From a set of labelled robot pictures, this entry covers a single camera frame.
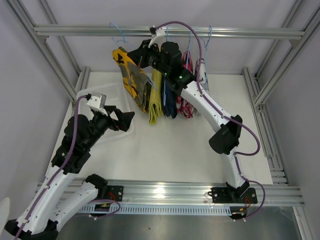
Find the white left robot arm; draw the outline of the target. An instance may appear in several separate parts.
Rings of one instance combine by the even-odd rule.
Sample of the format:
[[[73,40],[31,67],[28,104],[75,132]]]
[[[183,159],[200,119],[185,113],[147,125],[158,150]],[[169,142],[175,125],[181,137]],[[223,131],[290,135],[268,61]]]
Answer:
[[[4,229],[16,240],[55,240],[66,222],[91,201],[115,202],[108,181],[93,173],[80,189],[58,203],[68,185],[90,158],[91,148],[107,130],[126,132],[135,116],[115,106],[93,110],[93,118],[75,113],[64,129],[45,180],[21,216],[6,222]]]

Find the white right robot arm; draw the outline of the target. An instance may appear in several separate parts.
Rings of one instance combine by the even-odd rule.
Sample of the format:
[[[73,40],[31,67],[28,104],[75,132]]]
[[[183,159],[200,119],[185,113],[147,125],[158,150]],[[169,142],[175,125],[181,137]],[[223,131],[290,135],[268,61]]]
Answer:
[[[156,43],[149,45],[144,40],[140,47],[130,51],[127,56],[140,68],[152,67],[162,73],[168,86],[176,94],[190,102],[207,120],[214,131],[209,139],[210,147],[223,159],[227,172],[227,195],[233,202],[240,202],[250,184],[240,173],[240,164],[235,155],[239,145],[242,129],[242,118],[224,112],[217,103],[205,93],[196,81],[196,77],[182,64],[182,53],[174,42],[165,42],[162,46]]]

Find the yellow grey camouflage trousers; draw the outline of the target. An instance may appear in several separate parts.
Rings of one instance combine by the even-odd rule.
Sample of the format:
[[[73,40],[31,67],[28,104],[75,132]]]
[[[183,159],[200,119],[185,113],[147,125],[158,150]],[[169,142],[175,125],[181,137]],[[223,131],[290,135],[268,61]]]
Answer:
[[[124,88],[137,107],[143,113],[148,113],[152,86],[146,72],[138,68],[123,47],[113,50],[112,58],[120,68]]]

